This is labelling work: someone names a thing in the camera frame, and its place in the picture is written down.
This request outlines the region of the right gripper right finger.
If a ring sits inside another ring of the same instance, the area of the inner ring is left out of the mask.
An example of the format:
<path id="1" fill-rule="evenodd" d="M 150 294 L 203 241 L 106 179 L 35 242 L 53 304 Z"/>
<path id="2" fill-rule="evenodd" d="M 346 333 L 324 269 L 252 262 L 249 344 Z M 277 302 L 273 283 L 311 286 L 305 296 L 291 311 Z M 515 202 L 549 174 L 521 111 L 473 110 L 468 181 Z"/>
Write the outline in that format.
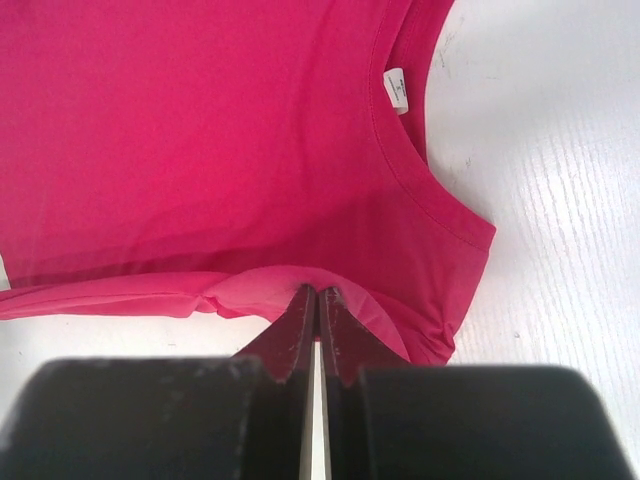
<path id="1" fill-rule="evenodd" d="M 629 479 L 599 397 L 554 366 L 420 367 L 319 297 L 335 479 Z"/>

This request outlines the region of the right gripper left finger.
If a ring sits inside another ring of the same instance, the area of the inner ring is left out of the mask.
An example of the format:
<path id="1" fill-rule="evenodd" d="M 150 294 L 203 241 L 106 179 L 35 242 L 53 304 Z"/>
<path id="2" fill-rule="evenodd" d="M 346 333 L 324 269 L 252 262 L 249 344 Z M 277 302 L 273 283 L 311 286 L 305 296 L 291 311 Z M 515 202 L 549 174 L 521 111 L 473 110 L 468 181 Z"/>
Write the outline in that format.
<path id="1" fill-rule="evenodd" d="M 5 479 L 297 479 L 316 293 L 229 358 L 62 359 L 1 430 Z"/>

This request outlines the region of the pink t shirt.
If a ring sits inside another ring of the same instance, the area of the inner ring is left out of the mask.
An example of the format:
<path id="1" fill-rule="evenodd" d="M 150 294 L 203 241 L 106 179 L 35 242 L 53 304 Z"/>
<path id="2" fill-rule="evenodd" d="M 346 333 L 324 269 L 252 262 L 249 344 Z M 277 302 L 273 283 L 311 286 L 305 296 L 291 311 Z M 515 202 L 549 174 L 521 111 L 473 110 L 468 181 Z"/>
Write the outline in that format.
<path id="1" fill-rule="evenodd" d="M 3 319 L 277 319 L 443 365 L 494 227 L 426 157 L 447 1 L 5 1 Z"/>

